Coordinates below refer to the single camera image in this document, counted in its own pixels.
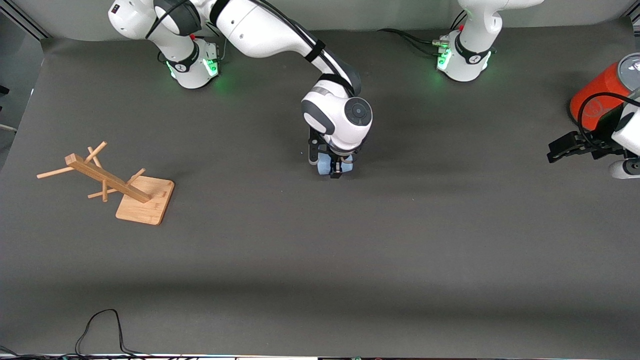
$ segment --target red canister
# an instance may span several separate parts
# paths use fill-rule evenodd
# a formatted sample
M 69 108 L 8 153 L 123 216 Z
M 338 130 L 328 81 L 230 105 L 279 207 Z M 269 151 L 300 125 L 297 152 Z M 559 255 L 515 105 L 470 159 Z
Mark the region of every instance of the red canister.
M 585 86 L 571 99 L 571 115 L 578 121 L 578 112 L 582 103 L 591 95 L 598 92 L 613 92 L 628 96 L 640 87 L 640 53 L 630 54 L 618 63 L 611 64 L 597 78 Z M 585 129 L 594 130 L 598 121 L 609 111 L 615 109 L 622 100 L 613 97 L 597 97 L 590 100 L 584 108 L 582 125 Z

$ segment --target gray wall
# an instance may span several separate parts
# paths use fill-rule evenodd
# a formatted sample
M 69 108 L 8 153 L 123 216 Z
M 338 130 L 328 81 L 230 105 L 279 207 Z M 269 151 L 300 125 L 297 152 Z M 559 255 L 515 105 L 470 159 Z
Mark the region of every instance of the gray wall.
M 78 40 L 122 38 L 107 19 L 113 0 L 14 0 L 55 37 Z M 619 17 L 634 0 L 546 0 L 503 12 L 506 26 L 594 24 Z M 445 28 L 458 14 L 455 0 L 273 0 L 309 29 L 368 30 Z

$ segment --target gray table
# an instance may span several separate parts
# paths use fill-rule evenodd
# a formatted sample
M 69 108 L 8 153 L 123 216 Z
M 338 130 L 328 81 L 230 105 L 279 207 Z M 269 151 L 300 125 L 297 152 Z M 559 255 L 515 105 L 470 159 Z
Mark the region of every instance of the gray table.
M 375 111 L 338 181 L 302 154 L 318 73 L 295 54 L 230 48 L 189 91 L 151 43 L 46 43 L 0 174 L 0 343 L 67 352 L 115 307 L 146 352 L 638 358 L 638 182 L 545 157 L 567 100 L 633 51 L 629 20 L 507 29 L 469 84 L 393 34 L 318 35 Z M 161 226 L 81 174 L 36 180 L 102 140 L 115 174 L 176 182 Z M 84 351 L 117 352 L 112 318 Z

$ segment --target square wooden base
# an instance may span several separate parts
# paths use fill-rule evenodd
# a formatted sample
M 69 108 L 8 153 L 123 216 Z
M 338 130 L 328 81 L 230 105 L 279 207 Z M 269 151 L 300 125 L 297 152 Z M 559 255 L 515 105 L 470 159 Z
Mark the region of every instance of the square wooden base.
M 151 200 L 143 204 L 123 195 L 116 217 L 121 220 L 160 225 L 175 183 L 171 180 L 140 176 L 131 185 L 151 195 Z

